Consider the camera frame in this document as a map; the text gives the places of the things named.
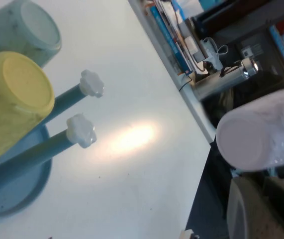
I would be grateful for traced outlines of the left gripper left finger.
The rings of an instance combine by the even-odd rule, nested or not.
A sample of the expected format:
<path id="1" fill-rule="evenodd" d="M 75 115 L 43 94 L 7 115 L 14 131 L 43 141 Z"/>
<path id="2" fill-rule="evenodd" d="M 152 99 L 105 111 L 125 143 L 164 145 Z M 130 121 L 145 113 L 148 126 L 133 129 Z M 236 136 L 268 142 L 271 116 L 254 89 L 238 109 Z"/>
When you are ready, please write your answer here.
<path id="1" fill-rule="evenodd" d="M 252 180 L 236 177 L 231 180 L 226 221 L 231 239 L 255 239 L 257 216 L 262 211 L 262 195 Z"/>

